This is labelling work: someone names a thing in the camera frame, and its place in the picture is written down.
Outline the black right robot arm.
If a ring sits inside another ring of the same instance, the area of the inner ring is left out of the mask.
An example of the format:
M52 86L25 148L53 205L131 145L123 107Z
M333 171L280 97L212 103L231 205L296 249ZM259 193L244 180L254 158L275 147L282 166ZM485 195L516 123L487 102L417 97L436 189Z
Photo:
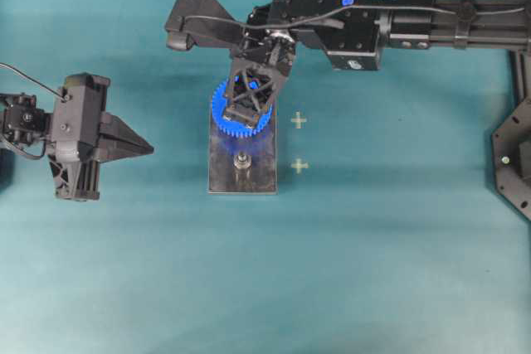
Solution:
M298 44L336 70L377 70L386 47L530 53L530 0L272 0L231 49L222 118L256 129L290 75Z

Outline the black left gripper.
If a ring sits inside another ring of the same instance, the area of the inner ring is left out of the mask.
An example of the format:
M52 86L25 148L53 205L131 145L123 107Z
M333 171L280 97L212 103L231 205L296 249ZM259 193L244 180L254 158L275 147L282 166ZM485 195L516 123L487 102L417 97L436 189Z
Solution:
M48 134L48 160L58 199L97 201L100 165L93 159L99 138L100 120L76 122L62 113L61 104L69 99L61 87L62 98L54 104ZM112 162L153 153L153 147L121 118L101 114L99 161Z

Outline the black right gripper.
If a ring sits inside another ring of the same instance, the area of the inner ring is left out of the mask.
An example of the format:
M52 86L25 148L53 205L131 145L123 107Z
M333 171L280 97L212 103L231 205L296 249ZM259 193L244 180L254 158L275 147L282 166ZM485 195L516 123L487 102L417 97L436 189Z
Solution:
M231 70L225 98L229 119L256 126L287 81L295 61L295 37L288 14L277 2L254 7L232 28Z

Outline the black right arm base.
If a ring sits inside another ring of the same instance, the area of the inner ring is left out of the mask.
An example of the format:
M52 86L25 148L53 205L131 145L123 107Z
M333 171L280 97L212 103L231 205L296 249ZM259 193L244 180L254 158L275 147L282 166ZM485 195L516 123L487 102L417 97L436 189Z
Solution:
M511 52L515 107L493 132L492 148L498 193L530 218L530 54Z

